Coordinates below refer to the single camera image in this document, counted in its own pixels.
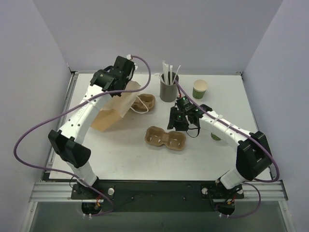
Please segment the brown pulp cup carrier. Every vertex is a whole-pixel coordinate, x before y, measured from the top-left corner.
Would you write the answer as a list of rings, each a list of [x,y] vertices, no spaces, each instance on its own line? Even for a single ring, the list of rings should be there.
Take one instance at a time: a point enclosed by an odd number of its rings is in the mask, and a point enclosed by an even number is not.
[[[151,126],[146,131],[145,141],[149,145],[164,145],[170,150],[182,151],[185,148],[186,136],[181,132],[165,132],[162,128]]]

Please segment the brown paper bag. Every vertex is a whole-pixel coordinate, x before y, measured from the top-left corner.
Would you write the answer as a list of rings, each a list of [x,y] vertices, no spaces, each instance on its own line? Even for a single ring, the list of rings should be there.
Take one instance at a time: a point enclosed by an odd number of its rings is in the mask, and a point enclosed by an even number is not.
[[[144,114],[150,110],[150,104],[144,103],[139,97],[139,92],[124,92],[121,96],[113,96],[101,111],[97,114],[96,118],[91,124],[91,128],[104,132],[110,126],[121,120],[125,114],[132,109],[134,103],[141,103],[142,109],[133,111],[139,114]]]

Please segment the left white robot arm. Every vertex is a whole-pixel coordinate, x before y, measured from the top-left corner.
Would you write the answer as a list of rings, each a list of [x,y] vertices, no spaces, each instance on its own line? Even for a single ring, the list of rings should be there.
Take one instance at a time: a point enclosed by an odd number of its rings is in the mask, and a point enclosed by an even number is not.
[[[85,104],[58,131],[52,130],[48,134],[54,151],[82,181],[82,194],[89,199],[97,197],[99,187],[95,184],[98,178],[89,163],[91,150],[83,146],[84,137],[101,108],[114,96],[120,97],[121,94],[93,97],[105,91],[124,90],[134,71],[135,64],[131,57],[118,56],[114,65],[95,72],[81,101]]]

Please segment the green paper coffee cup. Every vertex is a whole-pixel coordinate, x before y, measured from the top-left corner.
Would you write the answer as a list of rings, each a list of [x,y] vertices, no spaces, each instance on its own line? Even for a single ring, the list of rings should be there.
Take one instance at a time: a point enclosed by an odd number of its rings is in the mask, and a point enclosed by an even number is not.
[[[213,140],[215,140],[215,141],[220,141],[220,140],[221,140],[221,138],[219,138],[217,135],[215,135],[215,134],[213,134],[213,133],[211,133],[211,138],[212,138]]]

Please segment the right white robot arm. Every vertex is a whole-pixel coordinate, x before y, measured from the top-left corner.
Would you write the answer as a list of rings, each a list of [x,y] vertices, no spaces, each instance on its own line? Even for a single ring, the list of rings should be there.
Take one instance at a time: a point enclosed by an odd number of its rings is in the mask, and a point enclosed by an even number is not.
[[[225,120],[209,106],[196,106],[184,96],[178,98],[171,107],[167,129],[188,131],[190,124],[195,125],[198,131],[210,131],[236,151],[235,167],[218,179],[225,189],[254,180],[273,163],[267,138],[262,132],[243,130]]]

